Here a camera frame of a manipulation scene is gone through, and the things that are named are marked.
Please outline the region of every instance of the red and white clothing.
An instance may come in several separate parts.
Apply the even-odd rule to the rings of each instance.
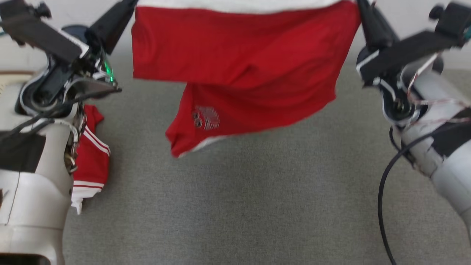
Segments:
[[[187,82],[166,132],[180,157],[322,109],[359,25],[350,0],[141,0],[134,77]]]
[[[77,149],[78,170],[73,174],[72,206],[77,213],[82,210],[85,198],[91,198],[101,192],[108,180],[109,161],[111,150],[95,135],[95,128],[104,118],[98,109],[92,105],[85,105],[87,125],[80,138]]]

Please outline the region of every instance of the green light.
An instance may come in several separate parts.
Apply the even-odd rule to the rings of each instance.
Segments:
[[[110,76],[110,82],[113,82],[114,73],[113,73],[113,69],[111,68],[111,65],[108,62],[108,60],[105,60],[105,70],[106,70],[106,73]]]

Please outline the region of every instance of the black tape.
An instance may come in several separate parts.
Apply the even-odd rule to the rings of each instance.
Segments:
[[[0,137],[7,132],[0,132]],[[41,159],[46,137],[42,135],[24,134],[12,136],[0,145],[0,169],[35,173]]]
[[[453,118],[471,117],[471,108],[466,108]],[[447,128],[454,123],[445,123],[438,129]],[[458,148],[471,140],[471,124],[439,133],[433,137],[432,148],[442,157],[450,157]]]

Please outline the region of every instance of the white trim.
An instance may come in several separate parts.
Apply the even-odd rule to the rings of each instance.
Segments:
[[[196,8],[223,13],[270,14],[288,10],[325,8],[340,1],[342,0],[140,0],[138,8]]]
[[[83,185],[83,186],[90,186],[90,187],[104,187],[103,183],[96,183],[96,182],[88,182],[88,181],[81,181],[76,180],[73,182],[74,185]]]
[[[212,144],[212,143],[215,143],[215,142],[220,141],[220,140],[222,140],[222,139],[225,139],[225,138],[227,138],[227,137],[228,137],[228,136],[226,136],[226,135],[224,135],[224,136],[216,136],[216,137],[208,137],[208,138],[204,139],[203,141],[201,141],[195,148],[191,149],[190,151],[187,151],[187,152],[185,152],[185,153],[180,154],[178,158],[182,158],[182,157],[184,157],[184,156],[185,156],[186,154],[188,154],[188,153],[198,151],[198,150],[202,149],[202,148],[205,147],[205,146],[208,146],[208,145],[210,145],[210,144]]]
[[[95,140],[97,140],[97,142],[100,143],[103,147],[106,147],[106,148],[110,149],[110,147],[107,144],[102,142],[94,133],[91,132],[90,128],[88,128],[87,125],[85,125],[85,130],[87,130],[88,133],[91,134],[93,136],[93,138],[95,138]]]
[[[71,206],[77,209],[77,214],[82,213],[82,202],[85,198],[91,198],[100,193],[101,188],[74,187],[72,190]]]
[[[103,146],[101,146],[99,143],[97,143],[97,141],[89,134],[89,132],[87,130],[85,130],[83,132],[83,136],[87,137],[90,142],[92,142],[98,149],[100,149],[101,151],[103,151],[104,153],[106,153],[108,156],[110,156],[110,151],[109,149],[107,148],[104,148]]]

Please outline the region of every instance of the white stripe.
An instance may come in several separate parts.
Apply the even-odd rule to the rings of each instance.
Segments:
[[[102,187],[102,188],[105,186],[103,183],[80,181],[80,180],[74,181],[73,184],[74,185],[91,186],[91,187]]]
[[[188,152],[185,152],[185,153],[182,153],[179,155],[178,158],[182,158],[184,157],[186,154],[188,153],[191,153],[191,152],[196,152],[202,148],[204,148],[205,146],[208,146],[212,143],[215,143],[217,141],[220,141],[224,138],[227,138],[228,136],[216,136],[216,137],[208,137],[206,139],[204,139],[203,141],[201,141],[195,148],[193,148],[192,150],[188,151]]]
[[[86,125],[85,125],[85,130],[88,131],[88,133],[89,133],[91,136],[93,136],[93,138],[94,138],[99,144],[101,144],[103,147],[107,148],[108,151],[109,151],[110,154],[111,154],[110,147],[109,147],[107,144],[103,143],[94,133],[92,133],[91,130],[90,130],[90,128],[88,128],[88,126],[86,126]]]
[[[197,8],[224,13],[270,14],[288,10],[325,8],[340,1],[342,0],[140,0],[138,7]]]
[[[108,149],[104,148],[103,146],[101,146],[100,144],[97,143],[97,141],[95,141],[95,139],[88,133],[88,131],[84,131],[83,132],[83,135],[85,137],[87,137],[90,142],[92,142],[98,149],[100,149],[101,151],[103,151],[104,153],[106,153],[108,156],[110,156],[110,152]]]

